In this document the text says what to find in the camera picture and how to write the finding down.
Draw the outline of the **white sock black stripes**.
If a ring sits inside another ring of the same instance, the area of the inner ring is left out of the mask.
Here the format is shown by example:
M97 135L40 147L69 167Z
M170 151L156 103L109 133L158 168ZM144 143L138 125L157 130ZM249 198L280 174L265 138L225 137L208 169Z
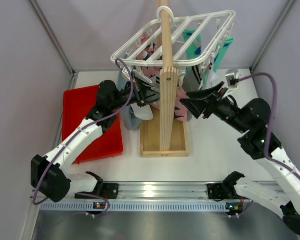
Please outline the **white sock black stripes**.
M139 76L135 76L135 80L141 80L144 83L150 85L149 83L147 83L146 81L144 81L142 78L140 78ZM143 120L143 121L150 121L154 118L153 112L151 110L151 104L150 105L146 105L144 107L139 107L136 103L136 96L135 96L135 83L133 83L133 97L130 101L130 106L132 107L134 114L137 118ZM150 85L151 89L156 91L156 92L160 92L160 89L157 86L152 86Z

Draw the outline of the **grey sock black stripes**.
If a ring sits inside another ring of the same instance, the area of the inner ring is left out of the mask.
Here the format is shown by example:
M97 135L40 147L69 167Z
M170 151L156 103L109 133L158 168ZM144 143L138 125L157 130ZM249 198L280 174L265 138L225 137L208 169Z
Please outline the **grey sock black stripes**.
M187 67L182 84L183 90L188 93L203 90L205 87L206 79L199 66Z

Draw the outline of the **white clip sock hanger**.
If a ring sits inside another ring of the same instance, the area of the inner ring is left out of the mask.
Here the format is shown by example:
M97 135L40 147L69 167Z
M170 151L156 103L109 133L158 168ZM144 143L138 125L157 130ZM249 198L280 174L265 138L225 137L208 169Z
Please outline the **white clip sock hanger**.
M217 27L217 32L213 38L211 38L209 44L205 49L201 51L201 54L193 59L181 59L186 50L196 40L197 36L202 33L209 22L213 19L220 19L225 17L223 24ZM225 40L230 37L232 33L233 21L236 17L236 12L233 10L225 10L194 16L175 17L173 11L166 5L163 5L157 9L156 19L148 22L143 28L141 28L134 36L132 36L123 46L121 46L110 57L113 63L133 44L141 42L141 36L148 33L148 30L154 25L160 25L160 27L150 35L150 37L141 44L132 54L125 59L127 66L136 67L193 67L198 65L204 65L208 62L213 62L215 56L219 52L220 48L225 43ZM177 53L173 53L173 44L177 42L184 30L192 23L198 21L199 25L190 38L181 44L181 48ZM138 60L137 56L144 51L147 46L152 43L159 36L162 38L162 46L158 47L152 56L147 60Z

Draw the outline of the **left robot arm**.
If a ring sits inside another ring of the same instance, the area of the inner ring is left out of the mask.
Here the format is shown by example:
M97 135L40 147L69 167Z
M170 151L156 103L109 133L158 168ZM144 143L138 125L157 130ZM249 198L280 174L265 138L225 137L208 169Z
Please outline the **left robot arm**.
M125 107L137 104L148 106L160 99L154 87L141 80L129 82L118 90L111 80L103 81L96 93L96 103L80 125L55 149L31 160L30 183L34 195L41 193L57 203L68 195L97 195L103 179L92 172L68 174L68 169L95 140L103 136L117 120Z

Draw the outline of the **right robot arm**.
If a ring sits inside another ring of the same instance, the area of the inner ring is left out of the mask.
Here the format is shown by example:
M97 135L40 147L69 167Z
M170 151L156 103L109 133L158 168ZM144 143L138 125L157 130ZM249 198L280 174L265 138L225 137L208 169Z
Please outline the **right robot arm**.
M237 141L242 150L272 176L283 192L271 190L234 171L222 183L209 187L209 197L215 201L250 199L275 213L300 236L300 171L269 129L273 119L270 105L255 98L239 108L223 85L188 92L180 102L196 119L214 115L241 133Z

